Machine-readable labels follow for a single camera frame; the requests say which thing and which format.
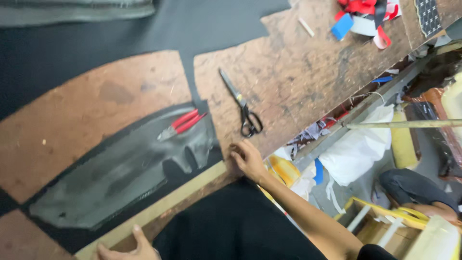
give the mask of human arm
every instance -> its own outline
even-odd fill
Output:
[[[357,258],[363,246],[361,241],[271,176],[263,165],[260,152],[250,141],[246,139],[231,146],[234,148],[231,155],[238,167],[278,202],[329,260]]]
[[[151,243],[145,237],[143,230],[138,225],[133,227],[133,236],[137,243],[135,250],[122,253],[109,250],[103,244],[99,243],[92,260],[161,260],[159,252],[152,247]]]
[[[449,222],[457,222],[457,213],[451,207],[442,202],[435,201],[431,205],[405,203],[402,206],[416,210],[428,217],[440,215]]]

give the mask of wooden workbench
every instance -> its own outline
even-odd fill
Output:
[[[462,17],[459,0],[437,2],[444,27]],[[413,0],[401,0],[403,16],[384,23],[393,41],[385,50],[354,33],[337,41],[329,30],[340,10],[335,0],[291,3],[292,9],[261,19],[268,37],[195,57],[196,85],[209,102],[225,157],[229,144],[242,137],[239,108],[219,67],[260,115],[265,130],[251,142],[267,156],[426,41]],[[299,16],[314,37],[300,26]],[[130,57],[71,79],[0,122],[0,186],[22,203],[106,137],[152,112],[187,101],[190,94],[176,51]],[[177,212],[235,178],[230,171],[204,186],[148,225],[147,235],[155,236]],[[0,218],[0,230],[4,226],[9,235],[0,235],[0,255],[66,255],[18,211]],[[15,229],[19,236],[11,237]],[[27,229],[38,235],[24,238]],[[116,248],[127,248],[129,240]]]

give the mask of metal rod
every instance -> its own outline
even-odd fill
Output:
[[[346,228],[348,231],[353,232],[353,230],[358,226],[358,224],[363,220],[363,218],[366,216],[366,214],[369,212],[371,209],[371,206],[366,205],[361,209],[361,211],[354,217],[353,221],[348,225]]]
[[[391,224],[391,226],[388,228],[387,232],[385,232],[380,241],[377,243],[377,245],[384,248],[396,230],[401,226],[401,222],[403,222],[402,217],[396,218],[393,224]]]
[[[462,126],[462,119],[451,120],[421,120],[421,121],[403,121],[390,123],[365,123],[365,124],[347,124],[349,129],[360,128],[432,128],[432,127],[456,127]]]

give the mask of person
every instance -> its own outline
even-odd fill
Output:
[[[429,178],[409,169],[392,169],[382,173],[379,182],[399,206],[457,222],[457,203]]]
[[[345,227],[270,175],[249,140],[231,148],[231,157],[246,177],[178,213],[152,246],[135,226],[138,247],[134,251],[121,253],[99,244],[94,260],[395,259],[377,245],[363,245]],[[257,185],[273,196],[306,235]]]

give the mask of red pliers handle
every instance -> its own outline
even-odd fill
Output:
[[[175,132],[177,134],[181,134],[184,131],[191,128],[193,125],[195,125],[205,115],[207,115],[207,113],[199,115],[199,111],[197,109],[194,109],[191,112],[182,115],[179,119],[175,120],[171,126],[173,127],[173,129],[175,129]]]

